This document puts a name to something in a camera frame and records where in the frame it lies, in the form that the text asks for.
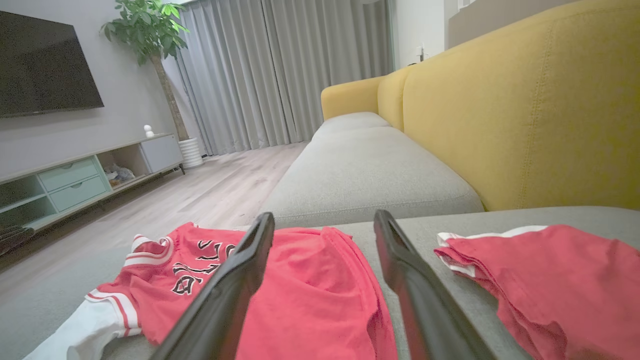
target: television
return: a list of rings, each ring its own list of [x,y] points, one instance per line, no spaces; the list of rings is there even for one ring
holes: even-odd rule
[[[73,26],[0,12],[0,117],[103,106]]]

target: cabinet door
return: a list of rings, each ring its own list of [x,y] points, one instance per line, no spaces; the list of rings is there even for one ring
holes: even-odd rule
[[[182,162],[182,153],[175,135],[147,140],[141,142],[140,146],[152,173],[174,167]]]

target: gray seat cushion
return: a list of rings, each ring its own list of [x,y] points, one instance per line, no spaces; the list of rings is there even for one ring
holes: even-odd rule
[[[262,211],[277,227],[314,227],[370,221],[379,208],[396,218],[484,211],[469,184],[393,127],[312,140]]]
[[[496,300],[479,286],[446,269],[433,254],[436,234],[451,232],[468,236],[501,233],[524,225],[568,224],[606,238],[617,238],[640,248],[640,212],[601,207],[541,208],[491,213],[447,215],[398,220],[422,257],[479,329],[498,359],[529,359],[495,315]],[[353,236],[368,259],[389,307],[401,360],[410,359],[398,299],[382,277],[373,223],[346,224],[338,229]],[[96,285],[112,281],[130,249],[121,248],[88,256],[46,279],[23,296],[0,305],[2,359],[19,360],[51,335]],[[143,336],[116,339],[105,348],[103,359],[142,360],[153,353]]]
[[[368,127],[391,126],[389,123],[375,113],[351,113],[332,117],[323,122],[316,131],[313,139],[324,136],[332,136],[345,131],[367,129]]]
[[[470,279],[454,275],[433,254],[433,249],[437,246],[437,233],[448,232],[469,236],[482,233],[503,233],[525,225],[568,224],[604,238],[619,239],[640,249],[640,238],[638,237],[640,212],[618,208],[584,206],[493,211],[407,218],[398,220],[398,224],[456,299],[498,360],[531,359],[531,357],[515,342],[498,319],[496,315],[498,304],[495,298]],[[382,277],[373,223],[347,224],[337,226],[337,228],[346,234],[353,235],[353,240],[369,260],[369,264],[380,282],[391,313],[399,358],[410,359],[398,298]]]

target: black object on floor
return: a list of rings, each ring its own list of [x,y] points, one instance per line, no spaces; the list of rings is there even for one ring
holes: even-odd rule
[[[400,300],[411,358],[495,359],[388,211],[377,210],[374,230],[385,282]]]
[[[251,296],[260,288],[275,224],[263,213],[209,279],[151,360],[235,359]]]
[[[11,226],[0,229],[0,256],[29,240],[35,231],[30,227]]]

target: white figurine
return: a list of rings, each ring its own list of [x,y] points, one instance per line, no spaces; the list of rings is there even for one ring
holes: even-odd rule
[[[151,131],[151,126],[149,125],[145,125],[145,135],[147,136],[147,138],[152,138],[154,137],[156,134],[154,134],[153,131]]]

